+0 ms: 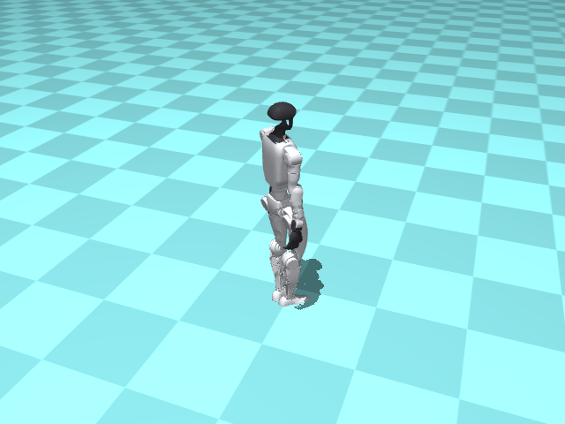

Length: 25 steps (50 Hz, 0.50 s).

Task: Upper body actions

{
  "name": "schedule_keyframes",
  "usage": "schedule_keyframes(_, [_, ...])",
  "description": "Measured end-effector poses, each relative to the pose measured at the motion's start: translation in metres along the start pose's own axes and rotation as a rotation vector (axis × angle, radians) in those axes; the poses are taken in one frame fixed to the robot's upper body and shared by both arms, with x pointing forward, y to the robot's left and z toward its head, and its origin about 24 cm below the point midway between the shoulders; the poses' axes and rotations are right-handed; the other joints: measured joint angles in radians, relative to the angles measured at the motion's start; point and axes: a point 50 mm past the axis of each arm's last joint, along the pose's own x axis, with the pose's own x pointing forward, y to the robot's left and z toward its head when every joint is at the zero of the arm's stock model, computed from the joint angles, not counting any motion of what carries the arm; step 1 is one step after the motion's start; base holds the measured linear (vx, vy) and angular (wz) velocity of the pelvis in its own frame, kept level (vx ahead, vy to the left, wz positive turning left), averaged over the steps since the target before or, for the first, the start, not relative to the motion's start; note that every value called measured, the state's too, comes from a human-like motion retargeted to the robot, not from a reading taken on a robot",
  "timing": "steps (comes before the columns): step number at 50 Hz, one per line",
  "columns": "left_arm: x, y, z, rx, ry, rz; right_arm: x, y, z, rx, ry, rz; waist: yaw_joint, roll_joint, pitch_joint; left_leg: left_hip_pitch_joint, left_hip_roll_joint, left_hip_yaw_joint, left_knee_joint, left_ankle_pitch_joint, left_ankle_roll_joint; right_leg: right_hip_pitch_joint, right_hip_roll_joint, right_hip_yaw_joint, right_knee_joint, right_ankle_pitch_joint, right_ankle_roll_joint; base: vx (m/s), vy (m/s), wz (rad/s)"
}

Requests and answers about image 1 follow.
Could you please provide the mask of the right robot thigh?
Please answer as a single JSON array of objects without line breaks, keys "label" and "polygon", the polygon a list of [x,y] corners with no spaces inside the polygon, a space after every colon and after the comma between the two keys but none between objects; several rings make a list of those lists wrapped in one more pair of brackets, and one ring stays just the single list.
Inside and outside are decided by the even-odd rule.
[{"label": "right robot thigh", "polygon": [[[289,237],[290,234],[292,233],[291,220],[292,220],[292,208],[290,206],[287,206],[286,208],[282,209],[282,222],[284,226],[288,229]],[[285,263],[289,258],[293,258],[293,257],[297,258],[298,262],[300,262],[305,252],[305,248],[307,244],[307,235],[308,235],[305,217],[303,218],[303,227],[301,232],[302,232],[303,241],[299,242],[298,248],[288,251],[282,255],[282,264],[285,268],[286,268]]]}]

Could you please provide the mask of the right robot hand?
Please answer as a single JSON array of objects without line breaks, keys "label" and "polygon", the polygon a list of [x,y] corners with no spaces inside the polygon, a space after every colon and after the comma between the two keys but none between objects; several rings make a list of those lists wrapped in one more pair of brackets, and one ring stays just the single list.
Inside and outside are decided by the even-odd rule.
[{"label": "right robot hand", "polygon": [[296,228],[296,221],[292,220],[291,222],[292,233],[290,234],[289,243],[286,247],[285,246],[283,247],[284,249],[293,250],[295,248],[298,248],[299,242],[303,241],[302,232],[301,232],[302,227]]}]

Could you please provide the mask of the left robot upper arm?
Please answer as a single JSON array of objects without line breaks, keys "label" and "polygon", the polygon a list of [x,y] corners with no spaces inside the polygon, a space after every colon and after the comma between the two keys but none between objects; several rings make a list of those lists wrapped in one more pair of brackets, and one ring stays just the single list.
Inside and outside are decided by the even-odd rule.
[{"label": "left robot upper arm", "polygon": [[[261,130],[260,130],[260,138],[261,138],[261,140],[262,140],[262,138],[263,138],[265,132],[267,132],[267,131],[269,131],[269,130],[272,130],[272,128],[273,128],[273,126],[269,126],[269,127],[267,127],[267,128],[264,128],[264,129],[261,129]],[[273,129],[274,129],[274,128],[273,128]]]}]

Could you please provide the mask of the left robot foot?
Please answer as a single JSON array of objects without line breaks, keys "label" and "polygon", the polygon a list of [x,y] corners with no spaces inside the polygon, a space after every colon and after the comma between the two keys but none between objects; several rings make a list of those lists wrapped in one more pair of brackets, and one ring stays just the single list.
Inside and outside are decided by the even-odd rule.
[{"label": "left robot foot", "polygon": [[[294,291],[294,290],[293,290]],[[286,296],[286,285],[284,285],[283,291],[279,291],[279,288],[275,290],[272,294],[273,301],[279,301],[282,296]]]}]

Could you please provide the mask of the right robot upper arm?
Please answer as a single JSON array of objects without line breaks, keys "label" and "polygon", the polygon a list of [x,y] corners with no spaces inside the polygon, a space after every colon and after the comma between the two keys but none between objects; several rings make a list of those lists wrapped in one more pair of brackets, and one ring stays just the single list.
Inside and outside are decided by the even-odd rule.
[{"label": "right robot upper arm", "polygon": [[291,192],[293,189],[295,188],[302,189],[302,186],[298,184],[300,178],[300,166],[302,163],[302,155],[296,148],[286,147],[284,149],[284,161],[287,165],[288,192],[289,195],[291,196]]}]

